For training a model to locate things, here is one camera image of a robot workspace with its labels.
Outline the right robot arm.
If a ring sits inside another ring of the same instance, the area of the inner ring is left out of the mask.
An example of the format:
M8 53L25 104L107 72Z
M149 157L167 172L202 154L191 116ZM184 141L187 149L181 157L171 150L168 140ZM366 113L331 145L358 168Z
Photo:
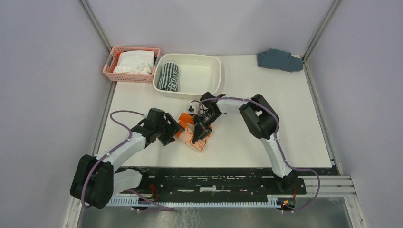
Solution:
M214 96L206 92L200 98L199 107L201 110L193 117L193 143L205 139L212 133L212 123L222 114L239 114L249 132L261 141L269 156L276 191L286 194L293 189L297 174L287 164L281 149L278 133L279 116L262 95L237 98L225 94Z

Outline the green white striped towel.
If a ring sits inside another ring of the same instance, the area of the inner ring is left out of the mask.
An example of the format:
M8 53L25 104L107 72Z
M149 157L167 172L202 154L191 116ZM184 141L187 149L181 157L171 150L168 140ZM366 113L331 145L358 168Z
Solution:
M178 92L179 66L173 62L163 64L157 88L163 91Z

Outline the orange and cream cloth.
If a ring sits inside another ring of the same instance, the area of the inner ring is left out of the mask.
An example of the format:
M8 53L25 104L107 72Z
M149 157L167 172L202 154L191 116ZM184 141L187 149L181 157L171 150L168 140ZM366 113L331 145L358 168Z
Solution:
M206 147L211 133L204 139L198 140L196 143L192 143L194 137L194 121L193 116L188 113L181 113L178 117L178 124L184 129L178 132L175 137L179 141L185 143L185 145L196 152L202 152Z

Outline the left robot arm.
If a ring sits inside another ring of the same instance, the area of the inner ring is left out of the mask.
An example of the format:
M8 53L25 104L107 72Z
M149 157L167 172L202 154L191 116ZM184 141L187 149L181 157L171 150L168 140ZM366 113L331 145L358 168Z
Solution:
M81 200L83 207L102 209L110 199L121 192L135 190L144 193L149 189L145 173L136 169L118 169L133 155L159 140L164 146L175 140L175 135L184 128L163 110L152 108L134 127L124 127L126 137L113 148L97 156L84 155L80 158L70 187L70 196Z

